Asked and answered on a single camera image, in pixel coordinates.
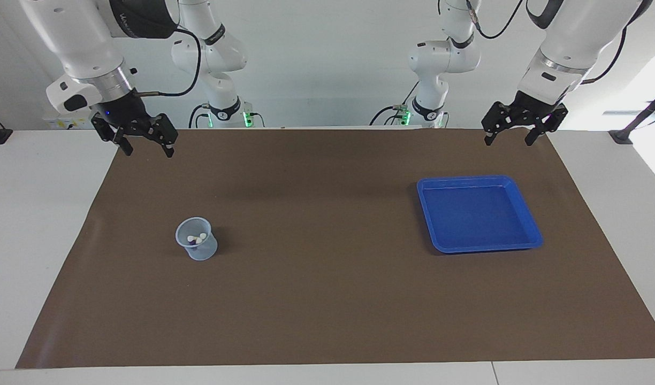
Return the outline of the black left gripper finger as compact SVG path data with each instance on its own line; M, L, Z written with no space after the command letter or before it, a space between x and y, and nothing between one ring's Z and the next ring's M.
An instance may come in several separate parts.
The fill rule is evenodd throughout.
M524 139L526 145L533 146L541 136L557 131L567 114L568 109L564 103L559 103L551 113L544 117L536 116L533 113L528 114L527 124L533 125L533 128Z
M497 135L504 130L511 129L514 124L514 105L504 105L502 102L495 102L481 120L482 129L485 133L484 142L491 146Z

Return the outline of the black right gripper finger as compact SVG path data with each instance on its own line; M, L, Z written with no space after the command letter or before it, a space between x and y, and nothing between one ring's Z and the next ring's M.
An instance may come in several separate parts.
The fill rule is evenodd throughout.
M114 131L111 125L106 122L100 113L95 113L91 118L91 124L103 142L112 142L119 149L124 152L126 156L131 156L133 147L129 140L125 138L124 130L122 128Z
M167 158L173 158L178 131L173 126L169 117L161 113L155 117L150 117L147 122L147 139L158 143Z

